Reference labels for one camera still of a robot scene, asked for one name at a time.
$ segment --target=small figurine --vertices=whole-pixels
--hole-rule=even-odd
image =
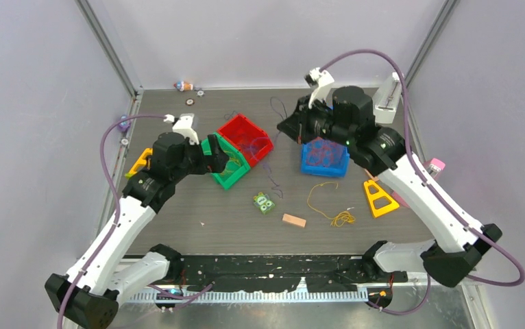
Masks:
[[[185,82],[185,81],[182,81],[182,80],[174,83],[173,87],[178,89],[178,91],[194,90],[194,85],[193,84],[189,84],[188,82]]]
[[[125,119],[125,118],[127,118],[127,115],[126,115],[126,114],[122,115],[121,118],[120,118],[119,120],[123,120],[123,119]],[[120,123],[120,124],[117,126],[117,129],[118,129],[120,132],[126,132],[126,131],[130,128],[131,125],[132,125],[131,120],[127,120],[127,121],[124,121],[124,122]]]
[[[268,194],[259,192],[258,195],[253,197],[254,206],[259,208],[263,215],[275,208],[275,203],[271,201]]]

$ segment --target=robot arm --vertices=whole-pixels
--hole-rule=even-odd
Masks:
[[[183,268],[181,255],[164,245],[151,248],[142,259],[119,273],[115,273],[115,269],[139,232],[174,195],[178,182],[187,175],[221,173],[229,160],[215,135],[208,135],[211,155],[203,153],[193,129],[194,114],[182,114],[180,118],[167,115],[164,122],[172,123],[173,131],[158,137],[151,158],[147,159],[148,166],[127,181],[123,197],[118,200],[121,206],[119,222],[114,222],[114,213],[66,274],[52,274],[45,284],[59,312],[69,287],[76,282],[64,316],[79,326],[107,328],[120,305],[133,294],[157,280],[179,277]]]
[[[404,198],[435,238],[407,244],[379,241],[363,256],[371,264],[365,270],[371,276],[381,271],[425,271],[447,287],[456,286],[490,248],[468,229],[475,228],[495,242],[502,235],[500,229],[494,224],[483,226],[462,210],[429,176],[417,156],[406,154],[400,134],[376,124],[372,99],[363,89],[356,86],[336,89],[332,95],[333,110],[324,99],[312,99],[313,94],[299,99],[293,114],[277,128],[298,143],[321,137],[347,146],[351,159]],[[428,178],[427,184],[433,184],[444,200],[463,215],[466,226],[423,185],[409,156],[419,164],[419,170]]]

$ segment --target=yellow triangle toy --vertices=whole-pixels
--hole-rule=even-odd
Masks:
[[[371,193],[369,190],[370,187],[375,188],[376,192]],[[388,212],[392,212],[400,207],[400,204],[395,201],[390,194],[388,194],[386,191],[384,191],[383,188],[381,188],[378,183],[374,182],[373,180],[368,180],[363,182],[363,189],[365,190],[365,196],[367,197],[367,203],[369,204],[369,208],[371,209],[371,214],[374,216],[374,218],[378,218],[379,216],[383,216],[387,214]],[[389,204],[383,206],[382,208],[376,208],[376,200],[384,198],[386,199]]]

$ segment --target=orange toy piece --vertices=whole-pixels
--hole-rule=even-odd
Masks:
[[[375,193],[371,193],[369,188],[373,187],[376,189]],[[388,194],[386,191],[384,191],[383,188],[381,188],[378,183],[374,182],[373,180],[368,180],[366,182],[363,182],[363,189],[365,190],[365,196],[367,197],[367,203],[369,204],[369,208],[371,209],[371,214],[374,216],[374,218],[378,218],[379,216],[383,216],[387,214],[388,212],[392,212],[400,207],[400,204],[395,201],[390,194]],[[376,208],[376,200],[384,198],[386,199],[389,204],[383,206],[382,208]]]
[[[125,174],[127,178],[132,177],[135,175],[138,171],[140,171],[142,168],[147,166],[147,157],[150,156],[153,153],[153,149],[145,149],[143,150],[142,154],[137,158],[136,163],[132,166],[132,168],[128,171],[128,173]]]

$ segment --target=white bracket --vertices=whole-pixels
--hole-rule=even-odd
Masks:
[[[327,95],[329,95],[329,91],[333,87],[333,84],[335,83],[335,80],[329,74],[327,71],[319,72],[319,67],[316,69],[313,69],[309,72],[309,76],[311,80],[314,82],[313,84],[309,84],[309,86],[314,86],[315,89],[311,93],[311,97],[309,97],[309,108],[312,107],[313,102],[318,99],[320,101],[325,101],[325,98],[327,98]]]
[[[182,135],[184,138],[186,137],[189,138],[190,145],[198,145],[200,144],[200,141],[198,139],[198,134],[194,130],[194,127],[195,127],[194,114],[186,113],[186,114],[180,115],[180,118],[174,123],[172,127],[172,131],[177,132],[178,134]]]
[[[401,96],[402,85],[400,83],[400,77],[394,72],[384,81],[378,91],[376,91],[376,94],[371,98],[374,102],[376,123],[390,124],[393,122]]]

